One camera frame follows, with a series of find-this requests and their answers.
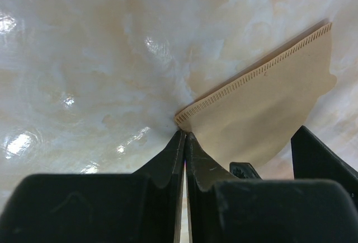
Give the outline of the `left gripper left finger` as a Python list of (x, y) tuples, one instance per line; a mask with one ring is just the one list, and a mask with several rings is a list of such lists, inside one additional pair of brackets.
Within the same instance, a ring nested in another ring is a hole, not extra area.
[(186, 133), (131, 174), (35, 174), (1, 214), (2, 242), (179, 242)]

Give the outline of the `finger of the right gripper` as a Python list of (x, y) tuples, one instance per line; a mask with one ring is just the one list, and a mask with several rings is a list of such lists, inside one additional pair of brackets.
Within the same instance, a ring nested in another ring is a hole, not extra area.
[(291, 152), (295, 179), (333, 180), (350, 195), (357, 195), (357, 171), (307, 127), (300, 127), (291, 138)]
[(229, 172), (242, 180), (262, 179), (254, 167), (248, 162), (231, 162), (229, 164)]

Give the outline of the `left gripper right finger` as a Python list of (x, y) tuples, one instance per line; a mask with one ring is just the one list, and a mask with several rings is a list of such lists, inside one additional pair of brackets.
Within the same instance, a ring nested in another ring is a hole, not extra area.
[(328, 179), (242, 180), (189, 133), (191, 242), (356, 242), (357, 195)]

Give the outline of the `brown paper coffee filter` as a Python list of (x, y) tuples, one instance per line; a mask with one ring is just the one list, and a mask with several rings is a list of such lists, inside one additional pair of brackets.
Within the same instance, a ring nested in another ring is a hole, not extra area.
[(261, 166), (305, 123), (334, 88), (332, 24), (327, 23), (270, 61), (191, 104), (176, 124), (195, 135), (217, 163)]

